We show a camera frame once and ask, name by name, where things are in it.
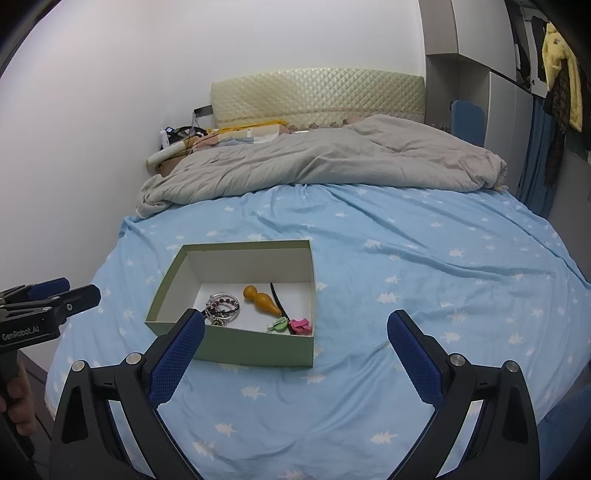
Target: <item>dark scarf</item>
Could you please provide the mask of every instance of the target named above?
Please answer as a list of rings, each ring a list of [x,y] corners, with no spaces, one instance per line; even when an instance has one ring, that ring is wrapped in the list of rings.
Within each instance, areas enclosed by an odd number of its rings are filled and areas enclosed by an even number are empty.
[[[570,79],[566,60],[561,61],[562,68],[548,92],[544,102],[544,111],[556,120],[554,137],[548,149],[548,160],[544,171],[544,186],[551,188],[558,180],[560,163],[564,154],[564,137],[570,125]]]

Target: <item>blue curtain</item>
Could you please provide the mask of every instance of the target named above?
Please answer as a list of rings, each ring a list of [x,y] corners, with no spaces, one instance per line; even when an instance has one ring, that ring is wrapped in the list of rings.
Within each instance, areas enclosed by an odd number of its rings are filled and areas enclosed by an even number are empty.
[[[548,218],[556,194],[556,184],[550,189],[544,187],[544,170],[548,148],[554,135],[554,118],[544,112],[543,104],[543,99],[534,95],[530,144],[519,181],[517,199],[536,215]]]

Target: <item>human hand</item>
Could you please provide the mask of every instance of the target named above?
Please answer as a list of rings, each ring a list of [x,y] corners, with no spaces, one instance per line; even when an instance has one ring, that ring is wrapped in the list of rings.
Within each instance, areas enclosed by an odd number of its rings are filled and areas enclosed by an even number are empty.
[[[8,394],[16,403],[8,407],[8,417],[17,426],[17,432],[28,437],[35,433],[35,408],[33,406],[33,396],[31,395],[31,386],[27,376],[25,366],[19,362],[18,376],[10,380],[7,385]],[[0,397],[0,413],[7,410],[6,401]]]

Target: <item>gray duvet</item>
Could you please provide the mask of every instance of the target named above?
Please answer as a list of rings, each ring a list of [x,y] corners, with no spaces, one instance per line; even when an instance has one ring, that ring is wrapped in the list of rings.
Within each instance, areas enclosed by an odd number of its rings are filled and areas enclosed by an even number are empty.
[[[469,192],[500,186],[506,163],[427,125],[375,115],[343,128],[280,135],[259,145],[189,155],[142,187],[137,214],[242,195],[280,184],[364,183]]]

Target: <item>yellow wooden gourd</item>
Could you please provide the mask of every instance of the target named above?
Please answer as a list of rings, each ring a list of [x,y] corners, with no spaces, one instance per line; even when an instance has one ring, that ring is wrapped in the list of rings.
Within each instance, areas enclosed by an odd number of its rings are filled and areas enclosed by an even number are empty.
[[[268,294],[257,291],[254,285],[244,289],[244,298],[254,302],[255,306],[263,312],[281,316],[281,310],[273,303],[273,299]]]

